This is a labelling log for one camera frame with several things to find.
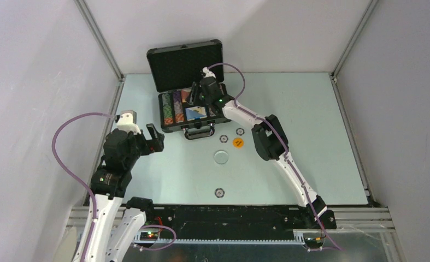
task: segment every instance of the orange sticker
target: orange sticker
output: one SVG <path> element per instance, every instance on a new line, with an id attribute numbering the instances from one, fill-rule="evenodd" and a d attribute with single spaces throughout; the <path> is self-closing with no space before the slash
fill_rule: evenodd
<path id="1" fill-rule="evenodd" d="M 232 141 L 232 144 L 234 145 L 234 147 L 236 148 L 241 148 L 244 146 L 244 141 L 242 140 L 242 138 L 235 138 Z"/>

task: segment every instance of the round marker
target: round marker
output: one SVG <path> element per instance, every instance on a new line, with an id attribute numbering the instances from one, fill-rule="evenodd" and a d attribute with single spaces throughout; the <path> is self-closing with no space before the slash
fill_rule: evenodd
<path id="1" fill-rule="evenodd" d="M 239 127 L 238 129 L 235 130 L 235 133 L 237 135 L 243 135 L 245 134 L 245 130 L 242 127 Z"/>
<path id="2" fill-rule="evenodd" d="M 241 147 L 243 147 L 243 146 L 244 146 L 244 140 L 243 140 L 242 138 L 235 138 L 235 139 L 232 141 L 232 145 L 233 145 L 235 148 L 241 148 Z"/>
<path id="3" fill-rule="evenodd" d="M 227 135 L 221 135 L 221 136 L 220 136 L 220 141 L 221 141 L 222 143 L 226 143 L 228 140 L 229 140 L 229 139 L 228 139 L 228 136 L 227 136 Z"/>
<path id="4" fill-rule="evenodd" d="M 215 196 L 217 198 L 222 198 L 225 196 L 225 191 L 222 188 L 215 189 Z"/>

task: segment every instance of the case handle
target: case handle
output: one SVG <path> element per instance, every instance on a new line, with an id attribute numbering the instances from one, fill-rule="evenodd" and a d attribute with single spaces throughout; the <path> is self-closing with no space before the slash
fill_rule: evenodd
<path id="1" fill-rule="evenodd" d="M 194 139 L 199 139 L 199 138 L 208 138 L 208 137 L 212 136 L 213 134 L 215 134 L 215 126 L 213 125 L 213 123 L 210 123 L 210 125 L 207 127 L 210 127 L 210 129 L 202 130 L 202 129 L 206 129 L 206 128 L 203 128 L 203 127 L 198 128 L 198 129 L 196 128 L 196 130 L 200 130 L 200 131 L 194 132 L 191 134 L 189 134 L 189 130 L 190 130 L 189 128 L 183 128 L 184 137 L 187 140 L 194 140 Z"/>

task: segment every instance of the wire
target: wire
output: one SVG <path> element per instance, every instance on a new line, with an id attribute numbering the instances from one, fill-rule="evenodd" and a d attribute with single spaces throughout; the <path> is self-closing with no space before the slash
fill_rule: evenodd
<path id="1" fill-rule="evenodd" d="M 244 90 L 245 90 L 245 77 L 244 77 L 244 74 L 242 74 L 242 72 L 239 70 L 239 68 L 237 68 L 237 67 L 235 67 L 235 66 L 233 66 L 231 64 L 228 64 L 228 63 L 216 63 L 216 64 L 212 64 L 211 66 L 207 67 L 207 69 L 210 70 L 213 67 L 223 66 L 223 65 L 234 68 L 240 74 L 240 76 L 242 77 L 242 81 L 244 82 L 244 85 L 242 86 L 242 90 L 240 90 L 239 94 L 234 98 L 234 105 L 235 105 L 235 107 L 237 107 L 237 99 L 240 97 L 240 95 L 242 93 L 244 93 Z"/>
<path id="2" fill-rule="evenodd" d="M 92 232 L 94 230 L 94 226 L 96 224 L 96 219 L 97 219 L 97 203 L 96 203 L 96 198 L 94 197 L 94 193 L 92 192 L 92 190 L 89 188 L 89 186 L 83 181 L 81 180 L 81 178 L 77 177 L 77 175 L 75 175 L 73 172 L 71 172 L 68 167 L 60 160 L 60 157 L 58 157 L 57 154 L 57 150 L 56 150 L 56 142 L 57 142 L 57 137 L 60 134 L 60 131 L 62 131 L 68 124 L 72 123 L 73 121 L 76 121 L 80 118 L 86 117 L 86 116 L 105 116 L 108 118 L 115 118 L 114 115 L 109 115 L 109 114 L 104 114 L 104 113 L 97 113 L 97 112 L 92 112 L 92 113 L 86 113 L 86 114 L 82 114 L 79 116 L 75 116 L 72 119 L 68 120 L 67 122 L 65 122 L 63 125 L 61 125 L 56 133 L 54 134 L 54 137 L 52 138 L 52 153 L 54 154 L 55 159 L 57 160 L 57 163 L 60 165 L 60 167 L 62 167 L 62 169 L 65 170 L 65 172 L 67 172 L 72 178 L 74 178 L 76 181 L 78 181 L 87 191 L 87 193 L 89 194 L 89 196 L 91 197 L 92 200 L 92 208 L 93 208 L 93 213 L 92 213 L 92 221 L 91 221 L 91 226 L 89 227 L 89 232 L 87 233 L 87 238 L 86 238 L 86 242 L 84 245 L 84 249 L 83 249 L 83 253 L 81 254 L 81 262 L 84 262 L 85 257 L 86 257 L 86 252 L 87 249 L 89 247 L 89 242 L 91 241 L 91 236 L 92 236 Z"/>
<path id="3" fill-rule="evenodd" d="M 158 221 L 159 225 L 163 225 L 162 219 L 160 217 L 155 217 L 155 220 Z"/>
<path id="4" fill-rule="evenodd" d="M 138 246 L 142 250 L 148 250 L 148 251 L 162 250 L 162 249 L 165 249 L 165 248 L 171 246 L 174 243 L 174 241 L 176 241 L 176 232 L 172 228 L 170 228 L 170 227 L 167 227 L 165 225 L 145 225 L 145 226 L 141 227 L 139 230 L 146 229 L 146 228 L 162 228 L 162 229 L 166 229 L 166 230 L 170 231 L 173 234 L 173 239 L 171 240 L 170 243 L 166 244 L 163 247 L 158 247 L 158 248 L 149 248 L 149 247 L 143 247 L 143 246 L 140 246 L 140 245 L 135 245 L 135 246 Z"/>
<path id="5" fill-rule="evenodd" d="M 274 135 L 278 138 L 279 142 L 281 142 L 285 154 L 284 154 L 284 160 L 287 161 L 288 165 L 292 168 L 293 172 L 295 173 L 295 175 L 297 176 L 297 178 L 300 181 L 301 186 L 303 187 L 304 191 L 305 191 L 305 196 L 307 198 L 308 203 L 310 204 L 311 210 L 313 212 L 313 215 L 316 218 L 316 221 L 318 222 L 319 226 L 321 227 L 321 230 L 324 232 L 324 234 L 327 236 L 327 238 L 332 242 L 332 244 L 334 244 L 335 247 L 332 247 L 331 249 L 337 249 L 340 251 L 343 251 L 343 249 L 327 234 L 326 229 L 324 228 L 324 225 L 321 223 L 321 220 L 319 219 L 319 216 L 316 213 L 316 210 L 313 206 L 313 202 L 311 202 L 311 198 L 310 195 L 308 193 L 307 187 L 305 186 L 305 183 L 303 182 L 302 178 L 298 175 L 298 171 L 295 169 L 295 167 L 292 165 L 292 163 L 290 162 L 290 160 L 287 159 L 287 154 L 288 154 L 288 148 L 285 144 L 285 142 L 283 141 L 283 139 L 281 138 L 281 136 L 279 135 L 279 133 L 276 131 L 276 129 L 274 129 L 273 125 L 271 125 L 268 121 L 266 121 L 264 118 L 258 117 L 257 115 L 249 112 L 247 109 L 241 108 L 240 106 L 237 105 L 237 99 L 240 97 L 240 95 L 244 92 L 245 90 L 245 77 L 244 74 L 242 74 L 242 72 L 235 66 L 228 64 L 228 63 L 216 63 L 213 64 L 211 66 L 208 67 L 208 69 L 213 68 L 215 66 L 220 66 L 220 65 L 227 65 L 230 66 L 232 68 L 234 68 L 237 72 L 239 72 L 240 76 L 242 77 L 242 80 L 244 81 L 244 86 L 242 87 L 242 90 L 240 91 L 240 93 L 235 97 L 234 99 L 234 105 L 236 108 L 238 108 L 239 110 L 245 112 L 246 114 L 250 115 L 251 117 L 254 117 L 255 119 L 258 119 L 260 121 L 263 121 L 264 123 L 266 123 L 269 128 L 271 129 L 271 131 L 273 131 Z"/>

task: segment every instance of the white circle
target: white circle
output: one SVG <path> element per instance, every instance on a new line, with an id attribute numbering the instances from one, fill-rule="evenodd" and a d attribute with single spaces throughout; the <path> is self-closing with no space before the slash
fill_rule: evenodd
<path id="1" fill-rule="evenodd" d="M 213 157 L 215 158 L 215 162 L 217 162 L 220 165 L 226 164 L 228 162 L 228 160 L 229 160 L 229 155 L 224 150 L 218 150 L 218 151 L 216 151 L 216 153 L 215 153 L 215 155 Z"/>

